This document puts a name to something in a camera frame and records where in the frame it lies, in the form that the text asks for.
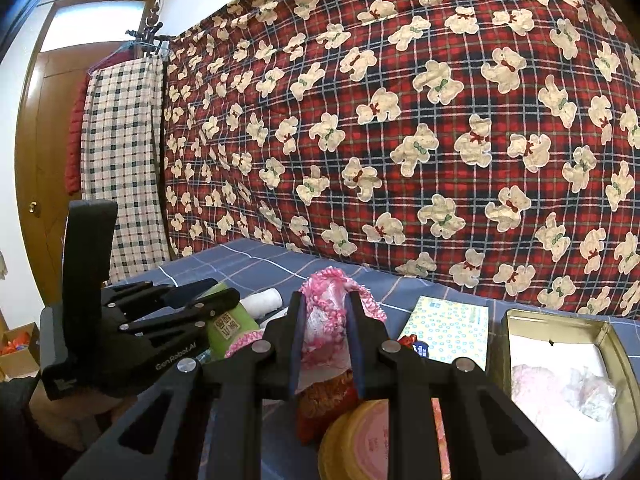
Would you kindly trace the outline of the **cardboard box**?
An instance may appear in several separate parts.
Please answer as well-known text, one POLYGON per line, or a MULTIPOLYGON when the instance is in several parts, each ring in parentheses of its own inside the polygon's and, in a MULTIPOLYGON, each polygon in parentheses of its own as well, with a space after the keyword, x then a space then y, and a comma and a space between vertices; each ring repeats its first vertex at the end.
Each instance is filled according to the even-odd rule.
POLYGON ((6 380, 35 376, 40 371, 39 328, 28 323, 1 335, 0 368, 6 380))

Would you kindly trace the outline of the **tissue box green dots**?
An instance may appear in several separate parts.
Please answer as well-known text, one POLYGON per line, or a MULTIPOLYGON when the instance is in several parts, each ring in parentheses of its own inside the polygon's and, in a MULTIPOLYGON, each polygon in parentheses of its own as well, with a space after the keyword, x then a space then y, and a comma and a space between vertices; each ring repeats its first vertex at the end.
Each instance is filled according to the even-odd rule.
POLYGON ((399 338, 411 340, 431 360, 469 358, 486 370, 488 333, 488 307, 421 296, 399 338))

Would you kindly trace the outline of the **pink white crochet cloth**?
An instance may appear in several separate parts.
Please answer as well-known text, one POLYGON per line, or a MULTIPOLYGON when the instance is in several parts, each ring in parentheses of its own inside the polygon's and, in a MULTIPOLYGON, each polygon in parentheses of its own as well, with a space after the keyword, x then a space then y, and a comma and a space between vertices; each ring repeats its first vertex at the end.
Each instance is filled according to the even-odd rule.
POLYGON ((327 378, 345 373, 350 369, 346 335, 348 294, 358 294, 363 311, 369 318, 385 322, 386 313, 369 289, 334 266, 312 274, 299 291, 305 300, 303 371, 322 373, 327 378))

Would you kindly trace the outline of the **gold rectangular tin box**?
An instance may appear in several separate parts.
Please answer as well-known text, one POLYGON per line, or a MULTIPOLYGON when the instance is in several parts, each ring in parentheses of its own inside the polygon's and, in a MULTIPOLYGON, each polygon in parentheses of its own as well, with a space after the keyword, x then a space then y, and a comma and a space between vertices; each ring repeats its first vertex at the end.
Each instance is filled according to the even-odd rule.
POLYGON ((639 434, 639 383, 610 321, 511 308, 491 378, 582 479, 609 479, 639 434))

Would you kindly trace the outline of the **red plaid bear quilt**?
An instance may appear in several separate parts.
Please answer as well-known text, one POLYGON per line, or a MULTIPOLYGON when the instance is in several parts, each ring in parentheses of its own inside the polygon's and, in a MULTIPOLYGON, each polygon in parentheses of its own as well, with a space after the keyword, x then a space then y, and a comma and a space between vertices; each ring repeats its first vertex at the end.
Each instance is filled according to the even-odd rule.
POLYGON ((174 256, 638 316, 639 45, 606 0, 231 0, 169 49, 174 256))

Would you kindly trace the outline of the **clear bag white cotton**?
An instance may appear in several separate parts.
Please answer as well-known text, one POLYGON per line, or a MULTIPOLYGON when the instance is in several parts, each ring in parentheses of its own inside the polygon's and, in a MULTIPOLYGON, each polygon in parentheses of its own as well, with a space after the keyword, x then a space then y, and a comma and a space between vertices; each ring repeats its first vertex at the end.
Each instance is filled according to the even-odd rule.
POLYGON ((586 375, 578 389, 579 411, 597 422, 612 417, 617 401, 615 386, 602 376, 586 375))

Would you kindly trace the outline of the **blue plaid tablecloth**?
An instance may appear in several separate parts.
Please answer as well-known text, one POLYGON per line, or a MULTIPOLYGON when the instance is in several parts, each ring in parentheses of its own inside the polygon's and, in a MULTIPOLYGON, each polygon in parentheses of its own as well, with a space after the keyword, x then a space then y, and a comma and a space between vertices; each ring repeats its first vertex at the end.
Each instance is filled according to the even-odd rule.
MULTIPOLYGON (((126 284, 151 281, 176 286, 213 278, 240 292, 245 298, 265 289, 275 288, 285 304, 292 292, 302 286, 309 275, 327 266, 335 266, 372 292, 386 312, 385 326, 392 336, 400 334, 419 298, 433 297, 462 304, 475 304, 488 309, 489 335, 494 336, 506 310, 513 302, 487 299, 460 292, 420 278, 330 261, 283 247, 241 238, 233 242, 179 260, 164 263, 156 269, 126 278, 126 284)), ((317 451, 299 443, 294 430, 295 408, 292 403, 266 408, 262 415, 262 478, 317 479, 317 451)))

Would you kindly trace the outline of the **round gold tin pink lid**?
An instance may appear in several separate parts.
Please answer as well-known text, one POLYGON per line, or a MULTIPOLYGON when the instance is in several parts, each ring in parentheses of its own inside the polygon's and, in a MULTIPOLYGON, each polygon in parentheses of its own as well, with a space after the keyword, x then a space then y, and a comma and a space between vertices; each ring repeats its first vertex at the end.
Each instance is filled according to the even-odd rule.
POLYGON ((367 401, 326 430, 318 453, 322 480, 375 479, 388 475, 388 401, 367 401))

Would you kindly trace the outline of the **red hanging garment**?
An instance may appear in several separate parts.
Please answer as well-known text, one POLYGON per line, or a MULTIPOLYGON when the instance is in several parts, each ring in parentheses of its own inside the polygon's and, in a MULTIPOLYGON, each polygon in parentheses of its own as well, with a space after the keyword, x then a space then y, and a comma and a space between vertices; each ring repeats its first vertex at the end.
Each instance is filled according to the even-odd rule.
POLYGON ((80 192, 81 180, 80 180, 80 144, 81 144, 81 129, 82 118, 84 118, 84 109, 86 102, 86 95, 88 90, 88 84, 91 79, 91 74, 95 70, 102 70, 102 68, 111 67, 121 62, 130 61, 134 58, 134 51, 126 49, 120 52, 113 53, 108 58, 104 58, 101 62, 96 64, 93 68, 90 68, 88 72, 85 72, 79 81, 77 86, 75 99, 73 102, 72 110, 70 111, 70 122, 68 123, 68 133, 66 142, 66 159, 64 168, 64 188, 65 193, 68 196, 73 196, 80 192))

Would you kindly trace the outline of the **red embroidered drawstring pouch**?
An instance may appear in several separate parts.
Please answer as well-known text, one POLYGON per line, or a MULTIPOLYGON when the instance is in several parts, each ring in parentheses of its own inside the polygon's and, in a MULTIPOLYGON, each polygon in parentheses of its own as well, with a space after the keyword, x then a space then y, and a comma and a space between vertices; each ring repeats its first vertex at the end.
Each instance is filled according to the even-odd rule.
POLYGON ((303 351, 295 414, 296 437, 302 445, 317 443, 329 426, 361 403, 346 334, 341 337, 303 351))

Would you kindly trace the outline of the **wooden door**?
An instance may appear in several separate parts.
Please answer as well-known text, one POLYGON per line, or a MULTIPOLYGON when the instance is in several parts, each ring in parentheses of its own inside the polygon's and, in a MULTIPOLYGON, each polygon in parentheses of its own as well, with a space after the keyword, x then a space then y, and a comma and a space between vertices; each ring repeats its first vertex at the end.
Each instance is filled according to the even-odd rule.
POLYGON ((158 0, 56 0, 45 4, 27 65, 15 135, 18 216, 37 297, 61 296, 68 121, 87 70, 141 32, 158 0))

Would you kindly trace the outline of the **green tissue pack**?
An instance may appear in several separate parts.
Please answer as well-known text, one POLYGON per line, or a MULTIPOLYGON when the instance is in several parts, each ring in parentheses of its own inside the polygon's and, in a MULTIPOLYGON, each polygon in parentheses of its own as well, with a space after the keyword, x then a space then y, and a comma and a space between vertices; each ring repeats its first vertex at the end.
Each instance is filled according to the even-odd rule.
POLYGON ((206 322, 205 329, 213 361, 224 359, 229 349, 235 351, 262 336, 262 330, 240 302, 231 310, 216 314, 206 322))

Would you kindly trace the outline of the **white gauze roll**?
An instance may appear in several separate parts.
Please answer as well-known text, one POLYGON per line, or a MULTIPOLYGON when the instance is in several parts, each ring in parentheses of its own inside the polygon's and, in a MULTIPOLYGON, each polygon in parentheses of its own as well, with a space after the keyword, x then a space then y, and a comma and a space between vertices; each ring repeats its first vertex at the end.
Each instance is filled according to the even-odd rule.
POLYGON ((280 292, 275 288, 268 288, 262 292, 255 292, 240 300, 242 307, 253 320, 259 320, 277 311, 283 306, 280 292))

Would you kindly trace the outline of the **beige green checked cloth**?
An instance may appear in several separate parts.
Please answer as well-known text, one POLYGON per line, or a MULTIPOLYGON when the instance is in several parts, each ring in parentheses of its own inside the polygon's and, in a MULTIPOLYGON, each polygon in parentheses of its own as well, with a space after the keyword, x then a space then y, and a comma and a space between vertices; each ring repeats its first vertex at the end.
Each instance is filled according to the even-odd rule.
POLYGON ((94 72, 80 138, 85 200, 114 200, 108 280, 117 283, 169 259, 160 208, 164 62, 136 58, 94 72))

